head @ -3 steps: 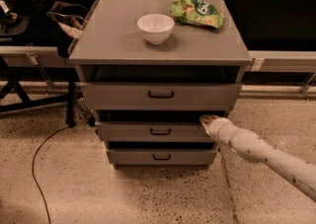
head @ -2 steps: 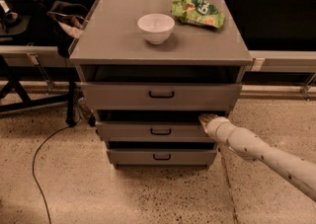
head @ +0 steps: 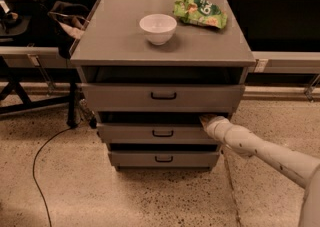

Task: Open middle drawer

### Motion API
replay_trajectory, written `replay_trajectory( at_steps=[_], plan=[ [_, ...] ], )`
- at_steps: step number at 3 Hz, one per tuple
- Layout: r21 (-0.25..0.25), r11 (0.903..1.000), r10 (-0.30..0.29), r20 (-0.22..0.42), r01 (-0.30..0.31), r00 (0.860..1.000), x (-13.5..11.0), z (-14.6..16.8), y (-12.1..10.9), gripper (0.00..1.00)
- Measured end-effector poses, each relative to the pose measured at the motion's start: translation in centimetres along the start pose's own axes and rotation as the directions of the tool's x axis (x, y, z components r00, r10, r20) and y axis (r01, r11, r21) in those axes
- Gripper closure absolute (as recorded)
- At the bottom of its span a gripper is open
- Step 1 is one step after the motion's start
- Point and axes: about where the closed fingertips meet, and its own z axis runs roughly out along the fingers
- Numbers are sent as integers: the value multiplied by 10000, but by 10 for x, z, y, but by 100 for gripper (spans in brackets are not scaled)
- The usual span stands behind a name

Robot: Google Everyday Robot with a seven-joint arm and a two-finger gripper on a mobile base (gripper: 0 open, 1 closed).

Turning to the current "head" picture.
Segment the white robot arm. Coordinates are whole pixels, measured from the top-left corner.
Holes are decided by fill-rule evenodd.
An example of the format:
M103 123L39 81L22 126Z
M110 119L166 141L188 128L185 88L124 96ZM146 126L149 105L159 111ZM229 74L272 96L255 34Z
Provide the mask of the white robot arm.
M209 137L240 156L256 156L304 189L298 227L320 227L320 159L266 141L213 114L200 116Z

